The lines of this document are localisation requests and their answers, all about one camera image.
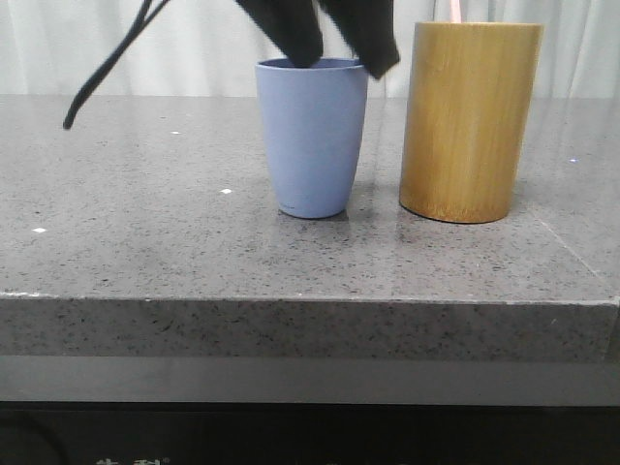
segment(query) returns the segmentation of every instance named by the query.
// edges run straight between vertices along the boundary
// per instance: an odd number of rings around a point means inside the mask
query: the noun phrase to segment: white curtain
[[[74,94],[124,36],[140,3],[0,0],[0,94]],[[462,4],[466,20],[545,25],[537,96],[619,95],[620,0]],[[406,97],[414,24],[447,20],[448,5],[449,0],[395,0],[402,59],[371,83],[371,96]],[[325,55],[351,56],[329,19],[322,15],[320,23]],[[98,93],[254,96],[254,63],[279,55],[234,0],[171,0]]]

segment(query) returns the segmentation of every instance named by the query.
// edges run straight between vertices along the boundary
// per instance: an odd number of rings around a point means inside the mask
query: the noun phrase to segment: gray speckled surface
[[[0,307],[0,354],[602,361],[610,305],[49,301]],[[36,315],[36,318],[24,318]]]
[[[403,100],[369,102],[347,211],[321,221],[277,211],[253,99],[98,97],[66,133],[68,103],[0,96],[3,354],[605,354],[617,101],[535,101],[511,214],[470,226],[398,206]]]

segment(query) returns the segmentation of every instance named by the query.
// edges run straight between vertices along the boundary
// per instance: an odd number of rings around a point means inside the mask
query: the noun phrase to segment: bamboo cup
[[[400,203],[428,218],[504,218],[543,26],[416,24]]]

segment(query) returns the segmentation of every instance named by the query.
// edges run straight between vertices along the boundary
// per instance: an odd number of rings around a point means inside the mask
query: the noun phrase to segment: blue cup
[[[279,207],[298,218],[345,209],[356,176],[368,74],[355,59],[256,66],[264,142]]]

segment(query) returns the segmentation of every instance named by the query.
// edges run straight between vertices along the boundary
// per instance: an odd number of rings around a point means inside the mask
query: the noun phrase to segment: pink stick
[[[461,22],[460,0],[449,0],[449,18],[452,22]]]

